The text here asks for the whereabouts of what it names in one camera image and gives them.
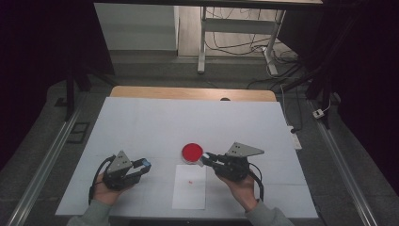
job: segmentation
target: paper sheet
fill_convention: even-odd
[[[205,209],[206,168],[177,165],[173,190],[173,209]]]

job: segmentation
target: person's right hand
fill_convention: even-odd
[[[258,202],[255,199],[255,192],[254,192],[254,180],[249,175],[246,179],[240,182],[233,182],[229,179],[226,179],[222,176],[217,175],[217,177],[226,183],[229,187],[230,192],[232,193],[233,197],[244,207],[246,212],[251,211]]]

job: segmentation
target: dark background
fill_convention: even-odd
[[[333,91],[342,99],[339,112],[343,121],[396,193],[398,11],[396,1],[369,1],[331,68]],[[309,13],[302,13],[303,16],[311,18]],[[298,51],[300,57],[323,45],[343,22],[331,13],[319,14],[318,18],[310,27],[290,35],[299,42],[308,40]],[[1,168],[39,115],[47,89],[65,80],[73,62],[85,63],[100,73],[113,72],[91,2],[0,2]]]

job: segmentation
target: wall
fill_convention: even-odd
[[[96,3],[109,50],[177,50],[178,7]]]

